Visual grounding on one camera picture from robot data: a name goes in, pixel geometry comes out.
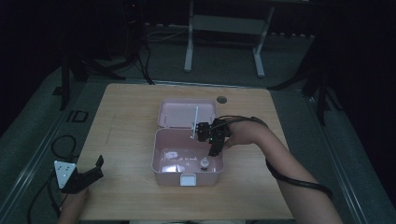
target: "pink plastic box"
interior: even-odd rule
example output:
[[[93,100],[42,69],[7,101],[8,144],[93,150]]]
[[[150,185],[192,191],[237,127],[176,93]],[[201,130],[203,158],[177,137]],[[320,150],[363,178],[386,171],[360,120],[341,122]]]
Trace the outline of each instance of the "pink plastic box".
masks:
[[[195,124],[212,123],[218,116],[216,103],[206,99],[164,99],[155,133],[152,169],[159,185],[215,185],[223,169],[223,158],[209,157],[211,147],[198,142]]]

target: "human arm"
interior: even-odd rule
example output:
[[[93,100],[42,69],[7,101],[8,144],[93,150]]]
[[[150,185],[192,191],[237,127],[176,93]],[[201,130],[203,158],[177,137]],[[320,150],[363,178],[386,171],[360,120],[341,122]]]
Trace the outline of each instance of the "human arm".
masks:
[[[224,149],[235,145],[256,144],[282,175],[318,183],[268,128],[253,121],[231,123],[229,128],[232,135],[225,142]],[[342,223],[332,201],[322,191],[293,186],[279,180],[277,184],[297,223]]]
[[[68,194],[66,196],[67,198],[64,199],[64,203],[62,204],[62,211],[58,219],[58,224],[77,223],[88,195],[88,188],[80,191],[77,194]]]

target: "gray carpet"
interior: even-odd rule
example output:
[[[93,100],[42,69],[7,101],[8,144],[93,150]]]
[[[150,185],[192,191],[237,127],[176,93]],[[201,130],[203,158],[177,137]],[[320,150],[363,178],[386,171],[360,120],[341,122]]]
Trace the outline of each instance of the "gray carpet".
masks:
[[[173,40],[151,41],[148,71],[155,82],[265,88],[294,75],[311,41],[300,37],[270,35],[262,52],[265,78],[256,77],[251,48],[248,45],[236,47],[219,43],[214,48],[213,43],[209,46],[204,41],[198,41],[194,48],[192,71],[186,74],[183,72],[185,45]],[[142,49],[141,53],[145,61],[148,52]],[[53,161],[58,160],[50,153],[49,143],[57,136],[72,134],[78,142],[78,153],[91,127],[107,83],[115,81],[107,77],[92,76],[87,84],[73,82],[72,92],[76,96],[73,98],[75,100],[64,112],[60,112],[60,97],[51,95],[53,89],[60,84],[59,72],[56,71],[44,81],[0,140],[1,202],[7,202],[6,197],[13,186],[19,184],[16,182],[18,176],[38,149],[44,154],[44,159],[36,165],[37,172],[34,173],[34,178],[21,192],[21,197],[14,197],[14,203],[6,204],[15,204],[10,206],[11,210],[7,213],[9,216],[3,217],[6,223],[26,222],[30,201],[50,175]],[[125,83],[143,82],[136,66],[119,74],[128,77]],[[347,116],[333,108],[332,111],[326,112],[327,125],[322,128],[313,112],[315,102],[309,101],[298,92],[302,84],[304,83],[293,85],[286,91],[272,91],[290,151],[321,183],[333,190],[334,204],[345,223],[395,222],[395,210],[380,186]],[[84,123],[66,122],[70,110],[89,112],[88,120]],[[66,140],[56,145],[57,150],[62,152],[70,150],[70,147],[70,142]],[[45,190],[35,203],[32,218],[34,223],[56,222]],[[293,221],[261,220],[260,223]]]

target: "white sticker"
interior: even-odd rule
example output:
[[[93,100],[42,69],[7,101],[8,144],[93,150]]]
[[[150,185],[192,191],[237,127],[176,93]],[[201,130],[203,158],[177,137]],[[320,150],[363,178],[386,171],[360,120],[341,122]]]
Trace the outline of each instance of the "white sticker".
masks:
[[[197,186],[197,177],[195,174],[181,174],[180,186]]]

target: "box lid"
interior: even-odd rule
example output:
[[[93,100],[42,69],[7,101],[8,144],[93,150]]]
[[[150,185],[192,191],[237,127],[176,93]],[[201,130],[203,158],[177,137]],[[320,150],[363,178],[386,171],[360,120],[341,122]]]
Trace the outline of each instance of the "box lid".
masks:
[[[158,124],[163,128],[194,128],[199,122],[212,123],[218,116],[216,103],[208,99],[163,99]]]

